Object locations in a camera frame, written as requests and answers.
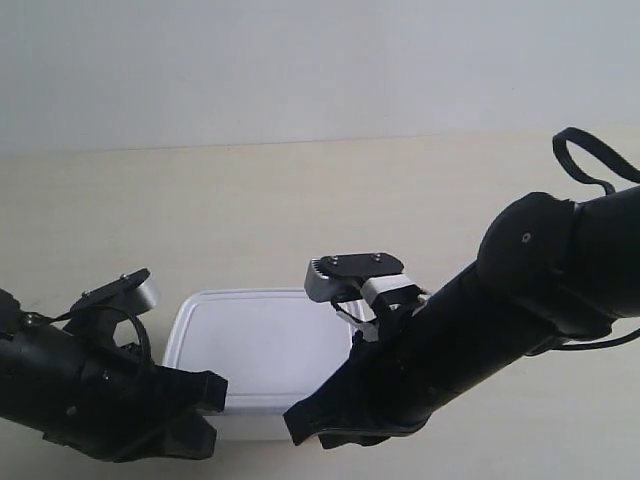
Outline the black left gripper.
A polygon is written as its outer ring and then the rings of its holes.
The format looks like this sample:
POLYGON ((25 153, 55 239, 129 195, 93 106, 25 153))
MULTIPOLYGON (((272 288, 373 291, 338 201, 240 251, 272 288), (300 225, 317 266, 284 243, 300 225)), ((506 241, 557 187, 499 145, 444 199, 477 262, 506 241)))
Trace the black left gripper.
POLYGON ((228 381, 156 365, 146 329, 133 326, 138 342, 124 347, 61 330, 82 348, 82 362, 43 439, 114 463, 210 458, 217 431, 198 411, 223 412, 228 381))

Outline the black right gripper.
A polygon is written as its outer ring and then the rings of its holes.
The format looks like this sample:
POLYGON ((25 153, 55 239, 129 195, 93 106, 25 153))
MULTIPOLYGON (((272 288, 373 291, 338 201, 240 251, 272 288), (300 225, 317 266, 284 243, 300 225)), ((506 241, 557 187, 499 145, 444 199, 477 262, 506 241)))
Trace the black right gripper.
POLYGON ((295 446, 317 438, 323 449, 376 446, 424 427, 449 403, 440 309, 430 299, 404 311, 389 336, 354 344, 330 380, 283 415, 295 446))

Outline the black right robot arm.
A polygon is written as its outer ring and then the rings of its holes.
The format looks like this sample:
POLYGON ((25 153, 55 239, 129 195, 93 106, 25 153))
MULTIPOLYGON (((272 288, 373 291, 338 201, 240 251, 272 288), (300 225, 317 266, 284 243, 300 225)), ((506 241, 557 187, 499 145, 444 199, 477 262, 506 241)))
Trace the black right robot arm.
POLYGON ((292 441, 371 446, 430 416, 513 362, 564 347, 596 348, 639 313, 639 192, 586 202, 534 192, 487 230, 476 259, 427 294, 386 253, 310 262, 308 297, 362 300, 345 363, 284 420, 292 441))

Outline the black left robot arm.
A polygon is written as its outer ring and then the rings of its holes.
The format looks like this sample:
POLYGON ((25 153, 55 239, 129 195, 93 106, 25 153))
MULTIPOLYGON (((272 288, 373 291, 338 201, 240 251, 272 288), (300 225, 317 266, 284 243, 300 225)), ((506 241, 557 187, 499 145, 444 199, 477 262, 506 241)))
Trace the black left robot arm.
POLYGON ((207 412, 228 382, 154 362, 148 333, 115 298, 76 303, 58 319, 1 294, 1 416, 92 459, 126 463, 213 456, 207 412))

